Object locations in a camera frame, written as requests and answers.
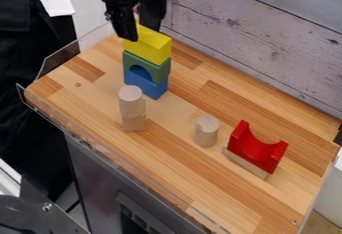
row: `green arch block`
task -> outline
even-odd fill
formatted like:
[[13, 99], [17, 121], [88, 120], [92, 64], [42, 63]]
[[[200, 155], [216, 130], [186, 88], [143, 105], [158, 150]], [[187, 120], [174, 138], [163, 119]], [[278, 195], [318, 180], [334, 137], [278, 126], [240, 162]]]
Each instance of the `green arch block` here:
[[166, 59], [161, 65], [155, 65], [135, 54], [124, 51], [122, 59], [125, 70], [130, 70], [134, 65], [141, 66], [150, 73], [153, 83], [156, 84], [163, 82], [171, 72], [171, 58]]

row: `wooden cylinder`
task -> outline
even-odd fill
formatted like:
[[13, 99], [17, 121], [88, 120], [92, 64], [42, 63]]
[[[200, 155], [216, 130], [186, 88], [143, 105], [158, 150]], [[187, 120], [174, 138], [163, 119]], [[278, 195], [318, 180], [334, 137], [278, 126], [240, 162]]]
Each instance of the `wooden cylinder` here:
[[203, 116], [197, 119], [194, 141], [201, 147], [211, 147], [217, 141], [220, 123], [213, 116]]
[[137, 118], [145, 115], [145, 100], [137, 86], [124, 86], [119, 91], [119, 108], [125, 118]]

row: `gray wooden wall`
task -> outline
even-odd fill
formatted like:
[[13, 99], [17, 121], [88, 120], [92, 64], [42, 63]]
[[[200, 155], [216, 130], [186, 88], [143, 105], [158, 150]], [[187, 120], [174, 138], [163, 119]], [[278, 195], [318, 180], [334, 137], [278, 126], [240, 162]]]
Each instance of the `gray wooden wall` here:
[[342, 0], [168, 0], [162, 31], [342, 119]]

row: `red block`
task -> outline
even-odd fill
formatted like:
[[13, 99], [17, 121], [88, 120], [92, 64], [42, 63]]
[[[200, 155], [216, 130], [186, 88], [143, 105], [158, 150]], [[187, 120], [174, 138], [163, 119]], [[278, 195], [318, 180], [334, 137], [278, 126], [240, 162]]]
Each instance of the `red block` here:
[[249, 124], [242, 120], [230, 136], [227, 150], [273, 174], [285, 154], [288, 143], [266, 144], [252, 134]]

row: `blue block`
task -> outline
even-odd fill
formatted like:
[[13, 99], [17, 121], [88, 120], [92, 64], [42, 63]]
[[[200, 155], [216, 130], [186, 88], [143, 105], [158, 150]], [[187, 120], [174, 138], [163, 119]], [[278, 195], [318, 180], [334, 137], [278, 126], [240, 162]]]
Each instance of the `blue block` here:
[[135, 85], [141, 88], [148, 97], [157, 100], [167, 90], [169, 78], [165, 78], [161, 83], [152, 82], [151, 75], [144, 68], [124, 69], [124, 79], [127, 85]]

